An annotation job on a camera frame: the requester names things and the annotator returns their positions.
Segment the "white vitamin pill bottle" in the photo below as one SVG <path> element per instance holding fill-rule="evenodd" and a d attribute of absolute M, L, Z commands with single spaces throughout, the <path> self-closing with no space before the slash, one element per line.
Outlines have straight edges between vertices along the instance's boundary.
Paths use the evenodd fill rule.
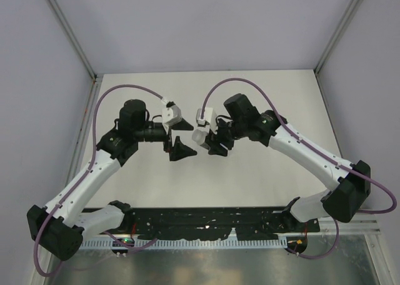
<path fill-rule="evenodd" d="M 199 129 L 194 130 L 192 140 L 200 147 L 209 150 L 209 145 L 206 143 L 208 133 Z"/>

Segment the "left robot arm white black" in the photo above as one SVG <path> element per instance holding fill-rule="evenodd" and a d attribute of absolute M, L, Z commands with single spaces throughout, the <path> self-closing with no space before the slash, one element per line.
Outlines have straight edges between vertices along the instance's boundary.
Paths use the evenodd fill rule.
<path fill-rule="evenodd" d="M 115 229 L 128 233 L 134 224 L 128 215 L 131 207 L 119 201 L 83 217 L 82 211 L 99 188 L 138 151 L 139 143 L 162 143 L 170 161 L 195 156 L 197 152 L 183 144 L 172 131 L 194 128 L 174 102 L 166 102 L 161 122 L 152 122 L 146 104 L 131 99 L 124 103 L 114 127 L 97 143 L 94 156 L 74 179 L 45 206 L 33 205 L 27 212 L 32 239 L 37 245 L 67 261 L 83 241 Z"/>

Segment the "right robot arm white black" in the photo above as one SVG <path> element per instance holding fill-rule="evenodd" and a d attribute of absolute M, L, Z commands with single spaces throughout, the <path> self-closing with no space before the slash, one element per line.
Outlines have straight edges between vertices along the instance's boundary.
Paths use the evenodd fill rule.
<path fill-rule="evenodd" d="M 356 164 L 329 154 L 314 143 L 304 144 L 298 132 L 274 111 L 259 112 L 244 94 L 235 94 L 224 102 L 229 115 L 219 118 L 207 107 L 199 109 L 197 122 L 209 125 L 203 144 L 210 155 L 227 156 L 236 140 L 248 138 L 291 158 L 317 177 L 325 190 L 309 197 L 296 197 L 285 208 L 282 223 L 297 231 L 305 222 L 322 217 L 348 223 L 371 193 L 370 166 Z"/>

